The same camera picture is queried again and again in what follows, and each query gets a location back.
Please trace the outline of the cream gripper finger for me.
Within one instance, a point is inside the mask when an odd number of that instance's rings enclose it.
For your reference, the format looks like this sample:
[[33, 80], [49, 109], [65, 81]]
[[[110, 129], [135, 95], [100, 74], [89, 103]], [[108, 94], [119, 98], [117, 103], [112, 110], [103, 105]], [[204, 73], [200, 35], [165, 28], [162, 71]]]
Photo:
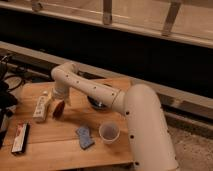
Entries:
[[45, 107], [48, 108], [53, 101], [54, 101], [54, 97], [52, 95], [47, 96], [45, 100]]

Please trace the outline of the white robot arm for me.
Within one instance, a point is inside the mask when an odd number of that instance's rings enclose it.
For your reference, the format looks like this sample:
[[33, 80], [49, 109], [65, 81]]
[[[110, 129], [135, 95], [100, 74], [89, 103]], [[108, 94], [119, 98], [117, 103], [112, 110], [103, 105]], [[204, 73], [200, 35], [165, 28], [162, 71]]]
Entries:
[[78, 76], [77, 71], [72, 62], [51, 70], [55, 99], [68, 98], [75, 88], [125, 116], [136, 171], [180, 171], [161, 102], [151, 87], [136, 84], [123, 91]]

